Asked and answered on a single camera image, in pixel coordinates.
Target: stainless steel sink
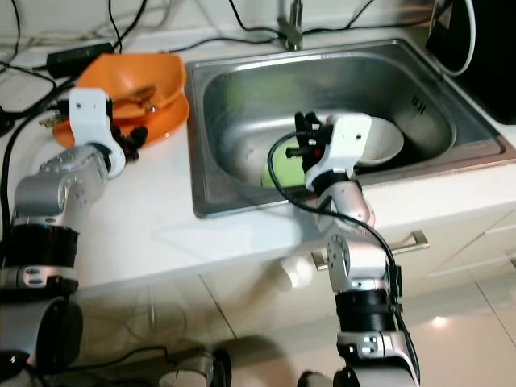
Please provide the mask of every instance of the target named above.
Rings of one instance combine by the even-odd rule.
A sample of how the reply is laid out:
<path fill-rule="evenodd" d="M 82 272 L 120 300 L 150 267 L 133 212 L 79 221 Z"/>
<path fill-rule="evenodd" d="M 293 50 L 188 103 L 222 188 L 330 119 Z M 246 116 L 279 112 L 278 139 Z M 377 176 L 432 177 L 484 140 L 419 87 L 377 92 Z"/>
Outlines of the stainless steel sink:
<path fill-rule="evenodd" d="M 281 202 L 260 187 L 268 150 L 297 111 L 364 112 L 396 124 L 398 156 L 356 170 L 362 185 L 515 160 L 516 151 L 406 42 L 187 65 L 189 152 L 199 217 Z M 307 195 L 303 188 L 293 194 Z"/>

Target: white countertop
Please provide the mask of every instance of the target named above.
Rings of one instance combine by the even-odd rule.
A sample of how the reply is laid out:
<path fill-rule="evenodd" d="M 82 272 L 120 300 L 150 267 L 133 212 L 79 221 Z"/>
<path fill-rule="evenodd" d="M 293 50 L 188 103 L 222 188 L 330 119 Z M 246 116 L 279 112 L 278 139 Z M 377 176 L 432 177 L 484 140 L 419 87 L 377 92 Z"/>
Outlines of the white countertop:
<path fill-rule="evenodd" d="M 404 36 L 406 33 L 399 30 L 352 31 L 310 38 L 306 47 Z M 153 51 L 163 42 L 162 35 L 146 37 L 133 43 L 133 50 Z M 187 52 L 183 57 L 188 61 L 273 51 L 278 48 L 224 44 Z M 31 61 L 31 55 L 40 62 L 44 58 L 35 50 L 25 56 L 26 62 Z M 25 76 L 0 77 L 0 104 L 5 110 L 20 109 L 35 101 L 46 87 L 42 81 Z M 489 121 L 516 145 L 516 126 Z M 7 138 L 0 139 L 2 153 Z M 11 205 L 18 181 L 60 150 L 51 132 L 36 121 L 25 129 L 11 162 Z M 379 231 L 412 231 L 436 219 L 516 208 L 514 176 L 516 164 L 507 164 L 374 186 L 364 189 L 364 195 L 375 210 Z M 110 181 L 102 199 L 92 206 L 88 226 L 79 238 L 79 292 L 83 297 L 95 295 L 237 262 L 271 260 L 317 246 L 322 243 L 311 215 L 291 205 L 197 218 L 192 209 L 184 125 L 166 140 L 141 150 L 139 161 Z"/>

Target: faucet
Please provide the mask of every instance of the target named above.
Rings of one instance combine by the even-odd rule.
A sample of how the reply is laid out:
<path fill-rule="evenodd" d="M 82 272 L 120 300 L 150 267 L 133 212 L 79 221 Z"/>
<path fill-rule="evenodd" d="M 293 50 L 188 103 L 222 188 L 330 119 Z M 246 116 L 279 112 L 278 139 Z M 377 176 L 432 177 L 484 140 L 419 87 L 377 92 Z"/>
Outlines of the faucet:
<path fill-rule="evenodd" d="M 301 19 L 303 16 L 303 3 L 301 0 L 293 0 L 290 4 L 290 21 L 285 16 L 277 18 L 280 32 L 285 35 L 285 47 L 289 51 L 302 49 L 303 34 L 301 32 Z"/>

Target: orange bowl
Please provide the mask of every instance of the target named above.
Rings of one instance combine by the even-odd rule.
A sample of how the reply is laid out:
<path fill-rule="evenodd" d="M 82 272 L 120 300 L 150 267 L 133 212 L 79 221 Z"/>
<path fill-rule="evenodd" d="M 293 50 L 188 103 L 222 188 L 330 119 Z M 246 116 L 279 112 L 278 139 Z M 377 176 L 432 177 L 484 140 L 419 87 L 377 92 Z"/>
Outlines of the orange bowl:
<path fill-rule="evenodd" d="M 169 106 L 158 110 L 148 118 L 113 120 L 113 125 L 120 128 L 122 135 L 130 135 L 136 127 L 145 126 L 148 134 L 144 146 L 147 146 L 168 137 L 172 131 L 185 123 L 188 114 L 188 101 L 185 95 L 181 93 Z M 54 139 L 66 148 L 71 148 L 75 144 L 70 121 L 55 125 L 52 134 Z"/>
<path fill-rule="evenodd" d="M 186 70 L 180 56 L 168 53 L 103 54 L 77 79 L 77 87 L 98 87 L 111 99 L 128 95 L 146 86 L 154 85 L 156 91 L 148 105 L 156 113 L 172 102 L 186 83 Z M 113 119 L 136 119 L 153 115 L 134 102 L 115 104 Z"/>

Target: wall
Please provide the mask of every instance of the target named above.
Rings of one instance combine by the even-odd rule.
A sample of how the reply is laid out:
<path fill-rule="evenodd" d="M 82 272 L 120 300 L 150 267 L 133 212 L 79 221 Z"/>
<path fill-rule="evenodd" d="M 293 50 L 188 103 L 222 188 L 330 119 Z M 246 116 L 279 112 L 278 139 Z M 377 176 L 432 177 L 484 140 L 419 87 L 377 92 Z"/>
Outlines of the wall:
<path fill-rule="evenodd" d="M 23 34 L 34 37 L 75 39 L 112 35 L 106 11 L 107 0 L 16 0 L 23 18 Z M 304 0 L 304 24 L 344 25 L 365 0 Z M 290 0 L 235 0 L 247 25 L 276 24 L 278 14 L 289 9 Z M 429 15 L 433 0 L 375 0 L 360 18 L 360 24 L 391 23 L 401 12 L 411 18 Z M 140 0 L 113 0 L 117 24 L 127 25 Z M 149 0 L 142 25 L 160 31 L 234 30 L 238 26 L 227 0 Z M 0 41 L 12 44 L 15 17 L 10 0 L 0 2 Z"/>

